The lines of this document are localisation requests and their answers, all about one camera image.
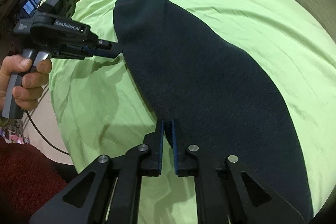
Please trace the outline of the person's left hand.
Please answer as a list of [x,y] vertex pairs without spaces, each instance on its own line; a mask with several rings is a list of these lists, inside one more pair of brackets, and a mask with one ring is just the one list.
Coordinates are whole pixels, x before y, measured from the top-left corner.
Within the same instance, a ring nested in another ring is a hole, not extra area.
[[[5,97],[12,73],[23,73],[31,68],[32,60],[21,55],[6,56],[1,64],[1,110],[5,104]],[[27,73],[22,78],[22,86],[16,86],[12,95],[16,104],[23,110],[31,111],[37,108],[38,99],[43,93],[42,86],[49,82],[52,70],[50,59],[38,63],[36,71]]]

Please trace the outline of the red sleeve forearm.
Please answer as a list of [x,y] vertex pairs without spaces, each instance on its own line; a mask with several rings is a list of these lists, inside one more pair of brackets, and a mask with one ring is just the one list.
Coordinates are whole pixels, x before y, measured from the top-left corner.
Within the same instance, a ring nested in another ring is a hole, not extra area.
[[37,148],[1,138],[1,223],[28,223],[66,185]]

